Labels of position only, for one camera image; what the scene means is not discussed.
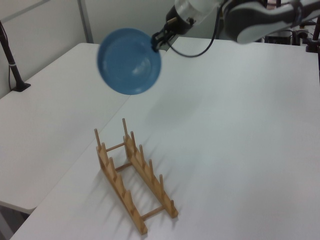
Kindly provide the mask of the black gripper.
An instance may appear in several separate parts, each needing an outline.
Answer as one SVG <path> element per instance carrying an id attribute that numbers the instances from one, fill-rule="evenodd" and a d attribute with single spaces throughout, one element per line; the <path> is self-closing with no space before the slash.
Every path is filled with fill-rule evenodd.
<path id="1" fill-rule="evenodd" d="M 186 34 L 195 24 L 195 20 L 188 17 L 186 20 L 182 19 L 177 13 L 175 6 L 173 6 L 166 15 L 165 31 L 162 29 L 156 32 L 151 37 L 151 47 L 154 48 L 154 52 L 158 52 L 160 48 L 171 41 L 176 34 Z"/>

